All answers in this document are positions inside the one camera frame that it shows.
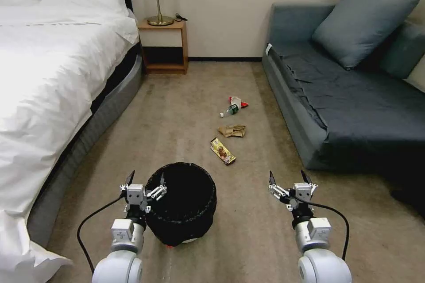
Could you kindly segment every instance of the trash can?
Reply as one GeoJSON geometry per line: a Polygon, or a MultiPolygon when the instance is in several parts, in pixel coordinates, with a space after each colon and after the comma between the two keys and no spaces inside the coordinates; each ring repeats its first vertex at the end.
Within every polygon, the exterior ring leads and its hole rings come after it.
{"type": "Polygon", "coordinates": [[[164,174],[167,194],[152,204],[146,223],[164,244],[202,237],[212,225],[217,206],[216,185],[211,176],[196,164],[177,162],[158,169],[146,189],[153,190],[164,174]]]}

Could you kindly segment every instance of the beige carpet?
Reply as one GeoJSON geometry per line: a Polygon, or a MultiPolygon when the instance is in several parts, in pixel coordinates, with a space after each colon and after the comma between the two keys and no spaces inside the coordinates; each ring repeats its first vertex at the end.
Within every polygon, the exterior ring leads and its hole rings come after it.
{"type": "MultiPolygon", "coordinates": [[[[78,245],[80,221],[119,194],[133,169],[135,182],[170,162],[204,167],[217,186],[217,211],[200,240],[167,248],[150,230],[142,252],[143,280],[154,282],[299,282],[299,253],[292,216],[267,191],[272,170],[284,187],[301,180],[301,161],[260,63],[191,63],[185,76],[149,76],[119,120],[91,150],[69,188],[49,249],[74,260],[52,280],[90,282],[78,245]],[[250,106],[220,119],[236,95],[250,106]],[[221,141],[237,161],[225,166],[209,149],[222,124],[247,125],[244,138],[221,141]]],[[[319,184],[314,200],[339,209],[352,234],[347,263],[359,282],[423,282],[425,226],[410,208],[393,200],[377,176],[310,172],[319,184]]],[[[123,202],[91,219],[82,238],[93,263],[108,255],[110,227],[124,217],[123,202]]],[[[344,223],[322,209],[332,226],[332,250],[340,255],[344,223]]]]}

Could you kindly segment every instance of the brown paper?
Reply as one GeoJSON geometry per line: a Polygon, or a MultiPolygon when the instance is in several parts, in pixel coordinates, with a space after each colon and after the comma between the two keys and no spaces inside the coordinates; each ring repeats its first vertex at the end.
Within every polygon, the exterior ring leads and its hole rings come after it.
{"type": "Polygon", "coordinates": [[[245,131],[247,127],[245,125],[232,125],[232,126],[222,126],[218,129],[220,133],[223,134],[224,137],[236,136],[243,137],[245,136],[245,131]]]}

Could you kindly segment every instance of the wooden nightstand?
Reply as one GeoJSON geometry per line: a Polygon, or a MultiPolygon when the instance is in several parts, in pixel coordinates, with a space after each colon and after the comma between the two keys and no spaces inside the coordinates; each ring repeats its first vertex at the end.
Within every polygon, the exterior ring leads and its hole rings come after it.
{"type": "Polygon", "coordinates": [[[175,21],[165,27],[154,27],[144,20],[138,28],[147,73],[186,74],[189,58],[185,21],[175,21]],[[164,45],[167,44],[164,35],[170,35],[170,46],[164,45]]]}

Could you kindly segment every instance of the trash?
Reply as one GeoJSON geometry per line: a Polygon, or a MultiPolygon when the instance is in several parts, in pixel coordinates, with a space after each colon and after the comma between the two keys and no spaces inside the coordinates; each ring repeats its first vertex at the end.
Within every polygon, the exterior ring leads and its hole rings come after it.
{"type": "Polygon", "coordinates": [[[224,113],[220,113],[221,118],[227,117],[229,115],[234,115],[239,112],[241,108],[248,106],[248,103],[242,102],[242,100],[237,96],[230,96],[229,102],[230,107],[224,113]]]}
{"type": "Polygon", "coordinates": [[[220,117],[223,118],[230,115],[234,115],[237,112],[239,112],[239,107],[236,104],[233,104],[224,113],[220,113],[220,117]]]}
{"type": "Polygon", "coordinates": [[[230,105],[236,104],[239,107],[239,109],[249,106],[248,103],[242,102],[242,100],[237,96],[230,96],[229,102],[230,102],[230,105]]]}
{"type": "Polygon", "coordinates": [[[231,152],[228,151],[226,147],[218,140],[218,138],[214,138],[211,141],[211,150],[216,153],[218,157],[226,164],[230,165],[232,162],[236,160],[236,157],[232,155],[231,152]]]}
{"type": "Polygon", "coordinates": [[[243,137],[245,136],[246,128],[247,127],[245,125],[226,125],[220,127],[218,131],[226,138],[230,136],[243,137]]]}

